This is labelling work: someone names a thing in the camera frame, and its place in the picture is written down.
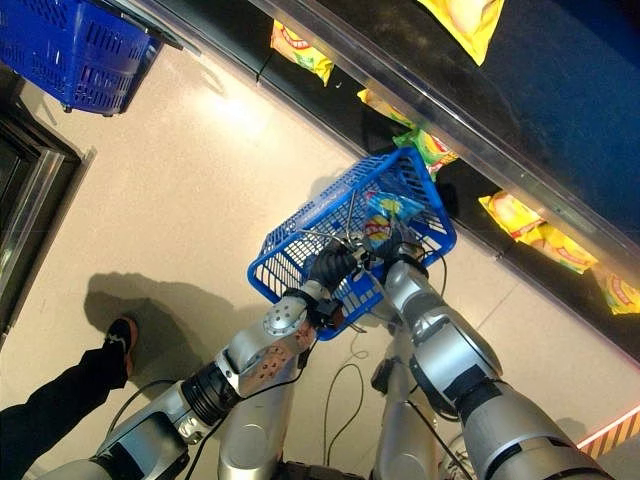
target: person's leg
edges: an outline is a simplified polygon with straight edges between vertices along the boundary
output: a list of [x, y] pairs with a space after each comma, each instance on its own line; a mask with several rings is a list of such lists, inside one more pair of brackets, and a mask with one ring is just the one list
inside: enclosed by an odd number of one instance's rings
[[40, 455], [102, 405], [111, 389], [124, 386], [135, 343], [132, 328], [129, 321], [114, 322], [102, 348], [85, 352], [78, 365], [40, 387], [25, 404], [0, 412], [2, 479], [20, 479]]

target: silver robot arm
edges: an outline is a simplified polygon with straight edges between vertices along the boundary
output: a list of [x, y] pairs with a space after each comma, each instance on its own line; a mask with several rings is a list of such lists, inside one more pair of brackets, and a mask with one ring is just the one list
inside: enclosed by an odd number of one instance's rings
[[478, 478], [611, 478], [537, 405], [500, 380], [489, 344], [406, 260], [391, 266], [385, 290], [411, 332], [410, 369], [434, 410], [462, 421]]
[[188, 463], [187, 444], [198, 443], [236, 404], [259, 392], [312, 345], [319, 321], [312, 310], [328, 297], [315, 280], [288, 292], [264, 318], [238, 332], [213, 362], [110, 432], [94, 457], [41, 478], [174, 478]]

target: blue shopping basket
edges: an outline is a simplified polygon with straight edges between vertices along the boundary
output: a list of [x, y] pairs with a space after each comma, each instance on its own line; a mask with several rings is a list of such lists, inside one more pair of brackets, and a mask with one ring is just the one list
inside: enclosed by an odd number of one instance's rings
[[[362, 193], [372, 190], [402, 195], [426, 207], [409, 222], [409, 228], [427, 252], [422, 260], [425, 267], [453, 248], [455, 230], [420, 154], [414, 148], [400, 148], [388, 155], [358, 161], [267, 235], [258, 258], [247, 272], [251, 285], [274, 303], [287, 288], [300, 287], [308, 275], [306, 260], [331, 241], [329, 237], [300, 230], [343, 236], [352, 198], [349, 224], [352, 231], [357, 230], [368, 218]], [[333, 296], [344, 303], [345, 321], [338, 330], [319, 330], [320, 340], [335, 337], [383, 298], [368, 275], [345, 279]]]
[[125, 110], [161, 46], [89, 1], [0, 2], [0, 60], [66, 109]]

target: sneaker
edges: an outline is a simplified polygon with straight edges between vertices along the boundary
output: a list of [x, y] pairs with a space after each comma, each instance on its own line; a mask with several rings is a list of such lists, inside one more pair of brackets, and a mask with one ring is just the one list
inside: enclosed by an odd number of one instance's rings
[[122, 345], [122, 353], [124, 355], [124, 364], [127, 369], [127, 377], [133, 372], [133, 360], [131, 359], [131, 350], [138, 341], [138, 325], [136, 322], [127, 317], [120, 317], [111, 324], [107, 335], [104, 337], [105, 345], [114, 343]]

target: snack bag in basket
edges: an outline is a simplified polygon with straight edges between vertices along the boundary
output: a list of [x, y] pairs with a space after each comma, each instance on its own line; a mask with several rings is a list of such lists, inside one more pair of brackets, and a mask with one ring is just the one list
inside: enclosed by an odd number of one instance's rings
[[640, 291], [601, 264], [591, 269], [614, 315], [640, 313]]
[[504, 0], [418, 0], [482, 65]]
[[379, 114], [384, 115], [385, 117], [390, 118], [391, 120], [395, 120], [396, 122], [401, 123], [402, 125], [405, 125], [409, 128], [415, 127], [414, 123], [411, 120], [409, 120], [407, 117], [405, 117], [403, 113], [401, 113], [398, 109], [389, 105], [382, 98], [380, 98], [376, 93], [372, 92], [368, 88], [365, 88], [364, 90], [360, 90], [357, 95], [358, 95], [358, 98], [362, 101], [362, 103], [364, 103], [365, 105], [369, 105]]
[[273, 21], [271, 48], [318, 75], [327, 86], [333, 62], [277, 20]]
[[580, 274], [598, 263], [593, 255], [548, 223], [529, 230], [518, 240]]
[[434, 181], [438, 170], [458, 158], [458, 155], [449, 147], [424, 130], [416, 129], [393, 137], [393, 143], [398, 147], [415, 146]]
[[544, 222], [540, 215], [505, 191], [481, 197], [478, 201], [500, 228], [515, 240]]
[[388, 219], [395, 218], [403, 223], [408, 223], [413, 216], [424, 210], [421, 203], [394, 193], [369, 191], [365, 193], [365, 198], [369, 209], [376, 214]]
[[367, 219], [363, 228], [365, 248], [379, 257], [386, 257], [388, 249], [403, 241], [415, 242], [407, 224], [425, 209], [410, 198], [393, 193], [365, 192]]

